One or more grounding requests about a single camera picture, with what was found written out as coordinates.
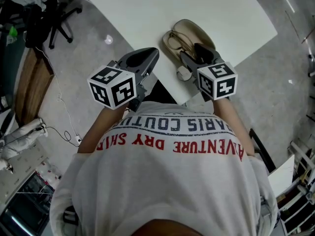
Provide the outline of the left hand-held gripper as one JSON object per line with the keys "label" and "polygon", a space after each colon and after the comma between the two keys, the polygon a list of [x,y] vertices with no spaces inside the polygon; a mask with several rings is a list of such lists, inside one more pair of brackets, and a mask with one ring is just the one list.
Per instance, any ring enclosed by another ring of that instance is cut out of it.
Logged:
{"label": "left hand-held gripper", "polygon": [[157,48],[142,48],[99,67],[87,78],[94,101],[111,110],[127,103],[131,111],[137,111],[147,91],[142,83],[158,59]]}

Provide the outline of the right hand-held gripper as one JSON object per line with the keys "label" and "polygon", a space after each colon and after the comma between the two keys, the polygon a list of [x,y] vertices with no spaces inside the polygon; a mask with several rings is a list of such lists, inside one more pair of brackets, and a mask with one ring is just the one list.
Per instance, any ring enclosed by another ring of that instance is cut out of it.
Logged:
{"label": "right hand-held gripper", "polygon": [[238,74],[220,54],[205,44],[195,43],[196,58],[181,51],[180,58],[191,73],[193,84],[204,101],[228,98],[236,93]]}

